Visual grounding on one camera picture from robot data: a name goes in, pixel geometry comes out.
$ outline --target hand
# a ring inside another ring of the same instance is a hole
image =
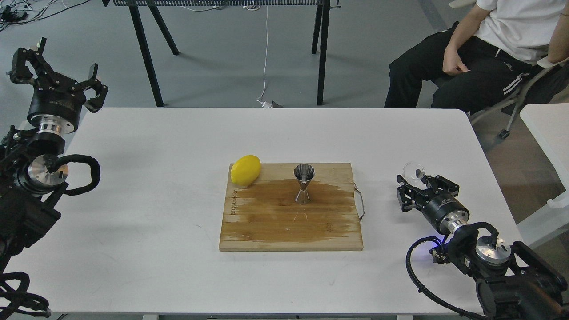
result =
[[[450,76],[457,76],[461,73],[470,71],[466,65],[462,63],[458,52],[447,48],[444,50],[443,72]]]

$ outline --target lemon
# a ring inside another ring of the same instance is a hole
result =
[[[261,161],[249,154],[237,160],[231,167],[231,182],[238,186],[248,186],[261,173]]]

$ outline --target stainless steel jigger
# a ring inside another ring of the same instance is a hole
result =
[[[300,191],[298,191],[298,194],[296,195],[294,201],[300,204],[307,204],[310,201],[310,198],[308,197],[308,191],[306,191],[306,188],[308,187],[310,181],[312,181],[314,178],[314,168],[311,165],[307,165],[305,163],[302,165],[297,165],[296,168],[294,168],[294,176],[300,185]]]

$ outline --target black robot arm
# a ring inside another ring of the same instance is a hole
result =
[[[562,307],[561,292],[567,281],[528,246],[520,241],[511,246],[499,238],[498,230],[487,222],[468,224],[468,210],[456,200],[459,186],[441,176],[424,175],[420,189],[397,176],[397,197],[402,211],[419,210],[435,230],[444,236],[427,237],[415,242],[406,256],[406,267],[413,283],[430,299],[471,319],[569,319]],[[490,235],[478,237],[479,230]],[[476,293],[486,317],[452,306],[430,292],[411,267],[411,253],[419,244],[436,244],[429,252],[433,262],[452,263],[476,281]],[[520,267],[516,257],[527,266]],[[513,275],[506,276],[511,270]]]
[[[45,44],[42,38],[36,50],[19,48],[12,70],[7,72],[13,83],[34,87],[27,119],[35,128],[16,130],[10,126],[0,142],[0,298],[10,301],[6,307],[0,306],[0,320],[13,313],[50,316],[48,301],[27,292],[27,274],[4,271],[11,258],[35,244],[60,219],[61,213],[54,208],[62,195],[86,193],[100,180],[100,167],[94,158],[58,155],[65,148],[63,135],[77,130],[83,105],[97,112],[108,89],[96,78],[97,64],[91,67],[89,79],[80,83],[55,72],[43,58]],[[32,65],[36,78],[26,63]],[[84,91],[89,89],[96,96],[87,100]],[[87,186],[67,190],[70,162],[90,167],[92,181]],[[9,281],[19,281],[19,285],[13,288]]]

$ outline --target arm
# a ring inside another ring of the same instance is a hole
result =
[[[549,41],[547,60],[551,63],[558,63],[567,57],[569,57],[569,1],[563,9]]]
[[[474,35],[476,30],[480,27],[482,20],[489,14],[490,11],[486,11],[478,7],[478,5],[474,5],[466,17],[456,26],[455,32],[452,34],[451,40],[444,50],[443,71],[445,73],[456,76],[460,73],[470,71],[462,63],[457,50]]]

